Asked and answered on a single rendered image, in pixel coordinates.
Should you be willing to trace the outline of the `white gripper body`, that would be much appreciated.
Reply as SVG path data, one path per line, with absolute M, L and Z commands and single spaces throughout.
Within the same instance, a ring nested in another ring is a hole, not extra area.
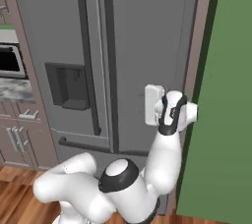
M 157 104 L 164 96 L 161 85 L 148 84 L 145 87 L 145 123 L 150 126 L 158 124 Z

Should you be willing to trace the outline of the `plain grey fridge door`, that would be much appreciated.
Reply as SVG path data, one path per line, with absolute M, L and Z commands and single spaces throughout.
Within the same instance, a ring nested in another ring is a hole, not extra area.
M 104 0 L 100 1 L 107 59 Z M 118 131 L 121 150 L 149 151 L 156 128 L 145 124 L 145 86 L 170 90 L 185 0 L 113 0 Z

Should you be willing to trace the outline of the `grey fridge freezer drawer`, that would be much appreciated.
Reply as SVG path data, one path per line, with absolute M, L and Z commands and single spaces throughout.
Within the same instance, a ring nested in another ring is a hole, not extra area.
M 51 132 L 53 135 L 53 140 L 55 143 L 59 161 L 63 162 L 74 155 L 77 155 L 86 151 L 90 153 L 96 160 L 97 168 L 96 168 L 95 176 L 97 178 L 101 176 L 105 167 L 110 162 L 114 161 L 117 158 L 122 158 L 122 157 L 130 158 L 139 167 L 140 170 L 142 170 L 145 167 L 147 156 L 136 156 L 136 155 L 125 155 L 125 154 L 114 153 L 113 152 L 113 138 L 73 134 L 73 133 L 67 133 L 67 132 L 62 132 L 62 131 L 56 131 L 55 129 L 51 129 Z M 63 146 L 58 143 L 61 137 L 65 137 L 68 141 L 74 141 L 74 142 L 94 145 L 98 147 L 105 147 L 110 150 L 110 153 Z

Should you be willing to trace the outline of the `brown fridge surround panel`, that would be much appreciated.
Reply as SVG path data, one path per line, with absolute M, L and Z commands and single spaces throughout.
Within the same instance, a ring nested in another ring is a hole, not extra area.
M 185 0 L 172 89 L 193 98 L 210 0 Z

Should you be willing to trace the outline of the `brown cabinet door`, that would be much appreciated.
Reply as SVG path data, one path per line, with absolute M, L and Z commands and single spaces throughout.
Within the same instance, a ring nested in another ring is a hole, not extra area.
M 20 151 L 14 150 L 6 131 L 7 128 L 13 128 L 15 124 L 14 120 L 0 118 L 0 151 L 5 164 L 23 166 L 22 155 Z
M 58 159 L 49 130 L 42 123 L 29 121 L 20 121 L 20 126 L 24 128 L 22 135 L 31 147 L 35 167 L 48 170 L 56 166 Z

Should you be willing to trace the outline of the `grey fridge door with dispenser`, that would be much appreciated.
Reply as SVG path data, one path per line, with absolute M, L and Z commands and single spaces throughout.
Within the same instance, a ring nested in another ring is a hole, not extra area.
M 17 0 L 51 129 L 95 136 L 91 106 L 85 111 L 54 105 L 45 63 L 84 65 L 78 0 Z M 87 0 L 94 90 L 100 136 L 108 136 L 96 0 Z

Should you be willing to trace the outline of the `dark water dispenser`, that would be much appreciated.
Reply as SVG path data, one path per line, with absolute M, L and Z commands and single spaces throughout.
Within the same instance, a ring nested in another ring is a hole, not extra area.
M 54 105 L 85 111 L 90 108 L 84 65 L 45 63 Z

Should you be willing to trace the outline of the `brown cabinet drawer front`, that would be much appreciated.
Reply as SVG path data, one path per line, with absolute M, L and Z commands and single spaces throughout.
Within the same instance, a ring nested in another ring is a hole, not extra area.
M 38 109 L 38 107 L 35 104 L 31 104 L 31 103 L 18 103 L 16 105 L 16 107 L 17 107 L 17 118 L 18 119 L 19 119 L 19 115 L 25 113 L 28 109 L 30 109 L 30 113 L 31 114 L 33 114 L 36 110 L 38 110 L 38 116 L 37 116 L 36 120 L 26 120 L 26 121 L 41 123 L 39 109 Z

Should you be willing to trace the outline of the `silver microwave oven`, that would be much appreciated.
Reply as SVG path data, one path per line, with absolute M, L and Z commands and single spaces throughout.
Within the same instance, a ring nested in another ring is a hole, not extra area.
M 0 77 L 29 78 L 20 43 L 13 29 L 0 29 Z

